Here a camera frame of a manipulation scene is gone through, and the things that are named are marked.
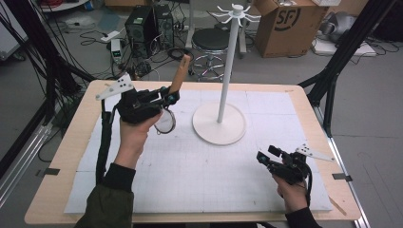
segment sf logo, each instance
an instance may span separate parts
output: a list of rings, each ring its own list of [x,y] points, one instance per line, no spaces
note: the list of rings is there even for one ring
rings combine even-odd
[[[301,9],[281,10],[276,21],[276,31],[285,31],[294,26],[299,18]]]

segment white paper sheet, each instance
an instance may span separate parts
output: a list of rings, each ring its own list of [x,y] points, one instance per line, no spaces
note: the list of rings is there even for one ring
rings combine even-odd
[[[267,152],[269,145],[294,152],[306,143],[289,95],[229,91],[227,103],[242,111],[247,129],[240,141],[226,146],[203,141],[192,126],[195,110],[220,97],[220,91],[182,90],[181,99],[170,107],[176,129],[167,135],[150,130],[132,186],[135,213],[284,211],[276,183],[256,156],[260,150],[279,162]],[[110,110],[119,99],[108,98],[106,108]],[[118,120],[116,113],[107,165],[119,146]],[[79,164],[65,213],[85,212],[86,198],[95,184],[100,136],[101,118]],[[315,161],[307,158],[307,162],[314,176],[311,210],[331,210]]]

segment stool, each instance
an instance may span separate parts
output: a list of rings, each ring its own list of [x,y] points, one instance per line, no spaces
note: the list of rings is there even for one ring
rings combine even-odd
[[[192,36],[192,46],[204,55],[196,58],[189,70],[190,74],[198,75],[198,82],[201,79],[215,80],[222,82],[223,73],[218,73],[216,69],[225,66],[225,62],[215,56],[226,53],[228,49],[229,33],[217,28],[204,28],[195,31]]]

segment green sleeve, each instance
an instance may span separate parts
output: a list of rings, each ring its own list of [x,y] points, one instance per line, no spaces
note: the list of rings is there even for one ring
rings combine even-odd
[[[133,214],[132,192],[112,189],[101,184],[95,186],[86,200],[86,213],[75,228],[131,228]]]

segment wooden handle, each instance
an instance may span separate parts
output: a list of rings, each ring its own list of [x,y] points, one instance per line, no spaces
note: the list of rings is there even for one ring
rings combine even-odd
[[[179,64],[175,77],[172,81],[172,85],[169,89],[169,94],[179,91],[179,89],[181,88],[184,77],[186,76],[187,71],[189,69],[189,63],[190,63],[190,56],[183,55],[181,63]]]

